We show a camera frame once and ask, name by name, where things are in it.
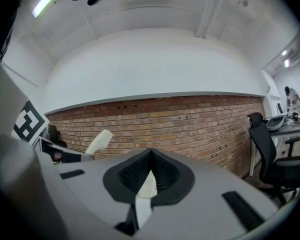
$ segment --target black panel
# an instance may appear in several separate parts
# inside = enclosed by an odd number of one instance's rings
[[[73,178],[79,175],[85,174],[83,170],[72,170],[64,173],[60,173],[60,176],[63,180]]]
[[[63,151],[61,156],[61,163],[77,163],[81,162],[80,154],[73,154]]]
[[[103,184],[114,200],[134,204],[150,170],[158,192],[151,199],[152,207],[180,202],[195,184],[195,175],[188,166],[156,149],[146,149],[111,167],[103,176]]]
[[[246,230],[251,231],[264,223],[264,220],[236,191],[224,193],[222,197]]]

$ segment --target chair backrest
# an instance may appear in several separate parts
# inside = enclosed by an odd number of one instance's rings
[[[276,104],[276,106],[277,106],[277,108],[278,108],[278,110],[279,110],[280,114],[282,114],[282,113],[283,113],[283,111],[282,111],[282,108],[281,108],[281,105],[280,105],[280,103],[277,103],[277,104]]]
[[[248,114],[248,117],[250,118],[251,125],[249,128],[250,136],[261,155],[262,165],[259,177],[263,181],[263,178],[265,178],[269,168],[276,159],[277,150],[262,114],[255,112]]]

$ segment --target ceiling light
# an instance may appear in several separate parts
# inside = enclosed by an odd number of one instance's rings
[[[49,4],[51,0],[40,0],[40,2],[36,5],[34,10],[32,11],[32,15],[37,18],[39,14],[43,11],[43,9]]]
[[[290,60],[285,60],[284,61],[284,66],[287,68],[287,67],[289,67],[290,66]]]

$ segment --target red brick wall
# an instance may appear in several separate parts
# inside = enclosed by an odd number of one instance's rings
[[[103,130],[113,133],[98,159],[132,149],[162,148],[217,163],[238,176],[250,167],[249,119],[265,115],[262,99],[246,96],[182,96],[128,100],[49,114],[70,149],[85,151]]]

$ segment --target white beam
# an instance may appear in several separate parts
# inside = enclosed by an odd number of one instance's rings
[[[215,7],[213,8],[213,12],[211,14],[211,17],[208,20],[208,24],[206,25],[206,29],[203,32],[203,38],[206,38],[206,33],[209,31],[209,27],[211,26],[211,20],[215,20],[217,17],[217,14],[220,10],[221,4],[223,0],[217,0]]]
[[[202,37],[201,33],[203,31],[204,25],[207,21],[207,17],[208,17],[208,14],[209,14],[209,12],[208,12],[209,3],[210,3],[210,0],[205,0],[205,5],[204,5],[204,8],[203,8],[203,14],[201,16],[201,20],[200,20],[198,29],[197,29],[196,34],[195,34],[196,37],[198,37],[198,38]]]
[[[232,16],[235,14],[235,12],[236,12],[238,6],[241,4],[241,1],[242,1],[242,0],[238,0],[238,2],[237,2],[237,4],[236,4],[236,6],[234,7],[234,9],[233,9],[233,11],[232,11],[230,17],[229,17],[229,18],[227,19],[227,21],[225,22],[225,24],[224,24],[224,26],[223,26],[223,28],[222,28],[220,34],[219,34],[218,37],[217,37],[218,40],[221,38],[221,36],[223,35],[224,31],[227,29],[227,27],[228,27],[228,25],[229,25],[229,22],[231,21]]]
[[[90,25],[90,21],[88,20],[86,14],[85,14],[84,11],[82,10],[81,5],[79,4],[78,1],[77,1],[77,5],[78,5],[79,11],[80,11],[82,17],[84,18],[85,23],[88,25],[89,29],[91,30],[91,32],[92,32],[92,34],[93,34],[93,36],[94,36],[94,39],[97,40],[97,39],[98,39],[97,33],[94,31],[94,29],[93,29],[92,26]]]
[[[202,14],[202,17],[200,20],[200,24],[196,31],[197,37],[199,37],[199,38],[205,37],[207,30],[209,28],[211,19],[214,19],[217,16],[221,4],[222,4],[222,0],[206,0],[205,1],[204,11],[203,11],[203,14]]]

